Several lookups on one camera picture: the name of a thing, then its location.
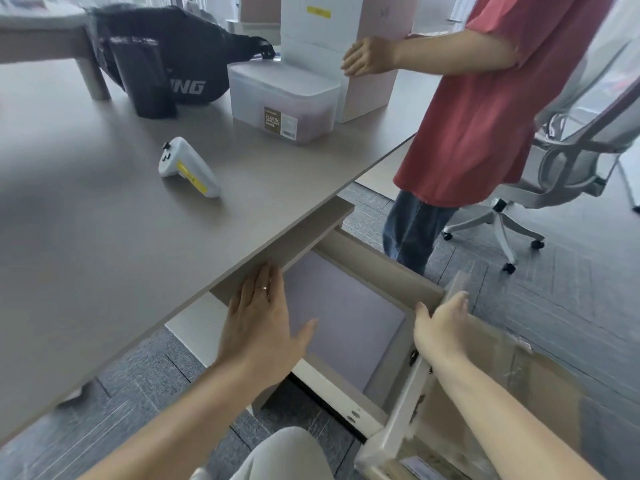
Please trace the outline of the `person's right hand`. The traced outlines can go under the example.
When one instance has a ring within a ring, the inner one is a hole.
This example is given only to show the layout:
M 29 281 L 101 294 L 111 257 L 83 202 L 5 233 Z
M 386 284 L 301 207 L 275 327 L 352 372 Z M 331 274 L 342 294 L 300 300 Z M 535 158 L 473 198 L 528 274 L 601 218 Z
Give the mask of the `person's right hand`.
M 434 372 L 441 372 L 467 357 L 464 328 L 468 318 L 468 293 L 457 292 L 430 315 L 430 335 L 414 336 L 413 330 L 413 339 L 419 354 Z

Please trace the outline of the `tall white cardboard box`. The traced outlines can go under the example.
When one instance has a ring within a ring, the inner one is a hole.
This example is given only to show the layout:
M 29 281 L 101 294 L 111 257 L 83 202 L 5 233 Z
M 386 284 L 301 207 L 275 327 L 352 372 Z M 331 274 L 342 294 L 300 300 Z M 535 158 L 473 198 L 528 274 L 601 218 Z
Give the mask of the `tall white cardboard box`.
M 397 71 L 349 78 L 341 65 L 357 41 L 404 39 L 412 30 L 419 0 L 282 0 L 281 55 L 337 82 L 335 121 L 345 123 L 388 105 Z

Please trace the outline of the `white mesh office chair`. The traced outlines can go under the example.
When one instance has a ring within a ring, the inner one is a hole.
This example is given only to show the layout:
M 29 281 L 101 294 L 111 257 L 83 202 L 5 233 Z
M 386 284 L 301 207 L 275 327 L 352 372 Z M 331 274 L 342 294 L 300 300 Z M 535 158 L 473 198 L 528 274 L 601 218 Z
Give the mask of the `white mesh office chair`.
M 620 155 L 640 137 L 640 75 L 613 88 L 613 101 L 594 111 L 588 121 L 580 120 L 589 110 L 579 102 L 606 77 L 612 77 L 615 68 L 622 68 L 620 61 L 629 63 L 632 55 L 640 56 L 640 0 L 618 0 L 561 94 L 536 117 L 538 131 L 520 181 L 500 185 L 489 200 L 468 206 L 476 217 L 444 227 L 443 240 L 450 241 L 453 233 L 462 230 L 489 225 L 506 256 L 502 270 L 512 274 L 518 261 L 506 229 L 529 238 L 535 251 L 545 247 L 544 235 L 508 215 L 512 206 L 540 210 L 583 194 L 600 196 L 611 175 L 599 176 L 599 158 L 613 156 L 615 168 Z

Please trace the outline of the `white low bench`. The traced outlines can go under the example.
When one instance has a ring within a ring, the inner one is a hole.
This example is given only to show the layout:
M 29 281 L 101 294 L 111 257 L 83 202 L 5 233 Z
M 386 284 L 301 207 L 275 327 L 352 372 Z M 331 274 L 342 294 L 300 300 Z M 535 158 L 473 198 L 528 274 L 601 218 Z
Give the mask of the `white low bench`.
M 111 99 L 93 49 L 87 11 L 59 0 L 0 0 L 0 66 L 75 60 L 95 101 Z

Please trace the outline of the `person's left hand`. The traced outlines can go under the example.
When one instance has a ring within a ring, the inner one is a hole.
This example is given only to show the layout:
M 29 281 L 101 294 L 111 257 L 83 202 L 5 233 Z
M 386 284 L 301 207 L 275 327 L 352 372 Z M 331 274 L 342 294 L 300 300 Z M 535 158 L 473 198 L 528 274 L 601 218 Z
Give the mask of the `person's left hand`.
M 216 374 L 232 394 L 257 396 L 304 358 L 294 353 L 297 332 L 291 331 L 283 273 L 264 263 L 245 279 L 229 306 Z

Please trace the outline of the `white drawer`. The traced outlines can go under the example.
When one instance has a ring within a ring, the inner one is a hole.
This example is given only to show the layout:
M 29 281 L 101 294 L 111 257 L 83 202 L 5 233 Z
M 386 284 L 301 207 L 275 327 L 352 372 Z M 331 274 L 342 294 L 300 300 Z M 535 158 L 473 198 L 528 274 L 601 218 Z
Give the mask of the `white drawer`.
M 364 437 L 355 466 L 369 480 L 418 480 L 399 460 L 435 377 L 413 343 L 417 302 L 430 309 L 464 288 L 430 282 L 340 228 L 289 231 L 283 265 L 294 327 L 316 317 L 316 337 L 294 375 Z

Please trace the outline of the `black sports bag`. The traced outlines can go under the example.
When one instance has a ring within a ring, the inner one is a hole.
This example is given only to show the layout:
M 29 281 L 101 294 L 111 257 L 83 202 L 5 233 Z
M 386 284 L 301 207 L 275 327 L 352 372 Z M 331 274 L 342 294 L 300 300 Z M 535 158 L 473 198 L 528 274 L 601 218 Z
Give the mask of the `black sports bag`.
M 229 64 L 276 57 L 266 39 L 230 33 L 177 6 L 110 4 L 87 13 L 97 62 L 114 83 L 125 89 L 110 40 L 151 39 L 157 42 L 175 101 L 181 105 L 209 104 L 223 96 L 229 89 Z

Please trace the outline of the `black upright pouch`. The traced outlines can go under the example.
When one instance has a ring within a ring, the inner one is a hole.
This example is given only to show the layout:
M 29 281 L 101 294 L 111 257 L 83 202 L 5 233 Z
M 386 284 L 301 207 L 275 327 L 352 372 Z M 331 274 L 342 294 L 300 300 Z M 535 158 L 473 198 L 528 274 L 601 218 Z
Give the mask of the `black upright pouch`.
M 158 41 L 141 37 L 111 37 L 109 46 L 136 115 L 149 120 L 175 118 L 177 105 Z

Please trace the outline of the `white handheld controller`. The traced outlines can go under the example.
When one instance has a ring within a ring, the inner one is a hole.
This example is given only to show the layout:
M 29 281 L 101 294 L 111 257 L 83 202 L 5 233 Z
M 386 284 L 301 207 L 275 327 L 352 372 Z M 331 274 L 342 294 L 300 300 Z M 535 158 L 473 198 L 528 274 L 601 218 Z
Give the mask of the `white handheld controller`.
M 207 198 L 221 197 L 221 188 L 212 169 L 183 137 L 163 144 L 157 169 L 162 178 L 180 176 L 186 179 Z

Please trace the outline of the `brown cardboard box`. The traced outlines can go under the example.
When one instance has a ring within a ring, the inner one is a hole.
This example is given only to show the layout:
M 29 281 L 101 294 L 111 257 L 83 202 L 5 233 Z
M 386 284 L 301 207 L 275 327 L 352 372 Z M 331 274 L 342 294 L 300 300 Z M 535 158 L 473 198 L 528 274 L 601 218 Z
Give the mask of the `brown cardboard box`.
M 282 0 L 239 0 L 238 19 L 242 23 L 281 22 Z

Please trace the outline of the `clear plastic storage box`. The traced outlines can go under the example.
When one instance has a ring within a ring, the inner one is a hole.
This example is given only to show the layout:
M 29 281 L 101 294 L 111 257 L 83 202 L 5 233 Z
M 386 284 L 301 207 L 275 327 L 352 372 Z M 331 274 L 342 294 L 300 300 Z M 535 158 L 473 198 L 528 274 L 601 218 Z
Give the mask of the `clear plastic storage box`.
M 281 61 L 256 59 L 227 67 L 235 120 L 295 144 L 334 128 L 340 85 Z

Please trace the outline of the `brown cardboard packaging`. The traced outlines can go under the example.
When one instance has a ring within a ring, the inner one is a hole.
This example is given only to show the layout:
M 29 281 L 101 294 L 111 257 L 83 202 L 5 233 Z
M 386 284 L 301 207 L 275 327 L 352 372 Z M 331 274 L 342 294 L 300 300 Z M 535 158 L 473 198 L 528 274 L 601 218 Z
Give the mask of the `brown cardboard packaging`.
M 555 361 L 512 332 L 469 315 L 465 349 L 470 361 L 500 384 L 564 443 L 580 453 L 582 387 Z M 501 480 L 493 464 L 429 374 L 396 455 L 403 480 Z

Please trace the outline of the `person's right forearm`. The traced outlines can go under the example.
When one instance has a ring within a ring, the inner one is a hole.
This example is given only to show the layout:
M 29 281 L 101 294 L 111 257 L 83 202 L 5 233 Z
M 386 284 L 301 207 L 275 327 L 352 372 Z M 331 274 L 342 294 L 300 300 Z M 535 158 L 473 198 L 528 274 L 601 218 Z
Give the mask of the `person's right forearm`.
M 605 480 L 466 355 L 428 362 L 501 480 Z

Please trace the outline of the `person's white trouser leg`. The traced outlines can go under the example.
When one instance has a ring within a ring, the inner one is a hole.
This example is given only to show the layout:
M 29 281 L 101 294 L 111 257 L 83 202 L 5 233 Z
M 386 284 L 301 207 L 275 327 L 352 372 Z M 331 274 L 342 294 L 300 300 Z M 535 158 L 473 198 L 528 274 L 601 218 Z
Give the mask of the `person's white trouser leg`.
M 300 427 L 262 441 L 229 480 L 335 480 L 319 442 Z

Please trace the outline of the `person's left forearm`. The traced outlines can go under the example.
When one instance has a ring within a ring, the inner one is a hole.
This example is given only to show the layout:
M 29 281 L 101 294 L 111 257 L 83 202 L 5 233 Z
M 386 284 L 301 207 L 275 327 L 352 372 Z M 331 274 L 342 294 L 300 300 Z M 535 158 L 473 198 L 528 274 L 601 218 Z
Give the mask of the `person's left forearm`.
M 241 411 L 289 371 L 273 363 L 214 363 L 175 403 L 77 480 L 189 480 Z

